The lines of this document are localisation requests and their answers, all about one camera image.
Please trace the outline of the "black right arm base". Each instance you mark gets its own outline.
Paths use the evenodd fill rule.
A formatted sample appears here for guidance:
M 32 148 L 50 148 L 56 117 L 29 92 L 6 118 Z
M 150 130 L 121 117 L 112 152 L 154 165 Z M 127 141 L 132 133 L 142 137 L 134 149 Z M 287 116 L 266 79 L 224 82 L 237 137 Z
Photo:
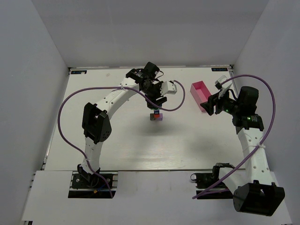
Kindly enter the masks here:
M 233 169 L 234 166 L 229 163 L 216 163 L 215 166 L 213 166 L 211 172 L 196 172 L 191 174 L 190 179 L 192 182 L 196 184 L 196 194 L 199 194 L 215 182 L 219 180 L 219 171 L 220 168 L 230 168 Z M 232 193 L 227 189 L 227 186 L 224 183 L 219 183 L 214 188 L 209 190 L 205 193 L 205 195 L 202 195 L 197 198 L 197 200 L 216 200 L 216 199 L 232 199 L 233 195 Z

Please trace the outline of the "purple wood cube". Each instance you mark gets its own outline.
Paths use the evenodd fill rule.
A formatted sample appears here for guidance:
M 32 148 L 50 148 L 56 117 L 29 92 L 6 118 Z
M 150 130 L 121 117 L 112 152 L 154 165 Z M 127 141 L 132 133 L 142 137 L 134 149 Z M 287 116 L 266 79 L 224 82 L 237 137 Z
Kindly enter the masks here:
M 162 121 L 162 120 L 163 120 L 163 114 L 162 114 L 162 113 L 160 113 L 160 118 L 159 118 L 159 119 L 156 119 L 156 120 L 158 120 L 158 121 Z

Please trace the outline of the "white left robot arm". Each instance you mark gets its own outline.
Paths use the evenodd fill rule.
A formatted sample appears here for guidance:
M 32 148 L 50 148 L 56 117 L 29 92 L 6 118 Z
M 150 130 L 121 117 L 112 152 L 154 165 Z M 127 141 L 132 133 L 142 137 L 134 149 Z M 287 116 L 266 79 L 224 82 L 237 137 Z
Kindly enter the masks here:
M 144 68 L 131 69 L 119 84 L 119 89 L 114 89 L 96 104 L 85 105 L 82 128 L 86 141 L 85 154 L 88 159 L 84 159 L 77 166 L 77 170 L 86 181 L 92 182 L 97 178 L 93 173 L 100 171 L 99 158 L 102 144 L 112 132 L 110 119 L 129 98 L 136 94 L 135 91 L 127 90 L 127 87 L 143 92 L 155 105 L 162 106 L 167 101 L 167 97 L 161 93 L 163 83 L 159 81 L 154 83 L 159 71 L 160 69 L 151 62 L 148 62 Z

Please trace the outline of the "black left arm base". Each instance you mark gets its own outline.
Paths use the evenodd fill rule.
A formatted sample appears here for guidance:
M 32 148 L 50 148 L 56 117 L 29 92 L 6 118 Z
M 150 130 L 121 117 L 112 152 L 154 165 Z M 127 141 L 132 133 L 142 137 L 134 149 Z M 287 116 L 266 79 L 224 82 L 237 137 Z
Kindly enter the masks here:
M 97 175 L 91 176 L 91 181 L 87 181 L 79 172 L 73 172 L 68 191 L 69 199 L 112 199 L 116 193 L 118 185 L 117 172 L 100 172 L 108 183 Z

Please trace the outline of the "olive grey wood cube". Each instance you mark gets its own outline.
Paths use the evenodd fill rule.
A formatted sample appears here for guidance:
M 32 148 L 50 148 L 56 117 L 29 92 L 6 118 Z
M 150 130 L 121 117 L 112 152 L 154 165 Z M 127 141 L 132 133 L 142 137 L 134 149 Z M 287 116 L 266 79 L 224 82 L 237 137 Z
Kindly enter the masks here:
M 153 113 L 150 114 L 150 120 L 155 120 L 155 117 L 154 117 Z

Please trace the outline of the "pink plastic box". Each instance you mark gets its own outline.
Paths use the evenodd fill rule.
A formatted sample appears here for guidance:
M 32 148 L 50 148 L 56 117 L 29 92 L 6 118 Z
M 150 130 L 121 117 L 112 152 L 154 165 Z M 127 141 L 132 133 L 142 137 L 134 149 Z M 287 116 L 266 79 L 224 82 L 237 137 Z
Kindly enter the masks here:
M 203 81 L 195 82 L 191 84 L 190 93 L 193 96 L 195 102 L 200 108 L 201 112 L 205 113 L 205 109 L 201 107 L 201 103 L 207 102 L 208 97 L 211 95 L 207 86 Z

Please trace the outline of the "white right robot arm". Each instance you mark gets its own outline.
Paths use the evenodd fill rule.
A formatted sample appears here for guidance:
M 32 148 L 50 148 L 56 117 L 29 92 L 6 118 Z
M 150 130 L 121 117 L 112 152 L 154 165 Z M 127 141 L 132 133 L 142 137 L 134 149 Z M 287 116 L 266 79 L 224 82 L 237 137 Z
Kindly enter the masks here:
M 217 163 L 212 169 L 213 188 L 224 183 L 232 193 L 233 205 L 237 212 L 272 216 L 284 200 L 285 191 L 276 185 L 267 162 L 264 146 L 262 118 L 256 114 L 259 91 L 243 86 L 237 98 L 230 98 L 230 91 L 208 97 L 201 107 L 209 114 L 226 112 L 232 115 L 232 123 L 242 146 L 246 169 L 245 178 L 236 173 L 237 168 L 230 163 Z

